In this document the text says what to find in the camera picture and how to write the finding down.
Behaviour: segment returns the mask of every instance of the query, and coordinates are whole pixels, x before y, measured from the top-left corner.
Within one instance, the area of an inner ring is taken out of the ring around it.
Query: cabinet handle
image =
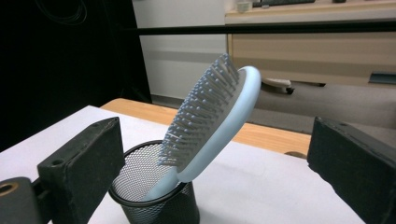
[[[374,71],[370,75],[369,83],[396,85],[396,72]]]

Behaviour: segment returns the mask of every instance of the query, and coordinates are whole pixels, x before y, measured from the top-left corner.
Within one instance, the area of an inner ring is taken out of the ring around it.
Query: drawer
[[[237,67],[264,77],[396,88],[369,83],[373,72],[396,74],[396,32],[228,35]]]

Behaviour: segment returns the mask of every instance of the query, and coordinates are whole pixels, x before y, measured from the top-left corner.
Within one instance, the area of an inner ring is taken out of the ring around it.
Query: white wall
[[[133,0],[138,28],[223,25],[235,0]],[[140,37],[151,94],[184,99],[222,53],[226,35]]]

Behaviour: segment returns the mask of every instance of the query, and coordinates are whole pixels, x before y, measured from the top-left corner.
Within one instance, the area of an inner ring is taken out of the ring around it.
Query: hairbrush handle
[[[151,201],[161,198],[172,191],[178,184],[177,168],[172,167],[169,171],[155,184],[155,186],[146,194],[142,201]]]

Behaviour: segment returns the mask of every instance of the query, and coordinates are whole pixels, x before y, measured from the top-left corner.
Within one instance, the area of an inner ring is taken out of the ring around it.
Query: shelf
[[[333,3],[332,0],[316,0],[315,3],[255,7],[244,13],[229,11],[225,14],[225,24],[277,23],[310,21],[359,21],[396,18],[394,0],[346,0]]]

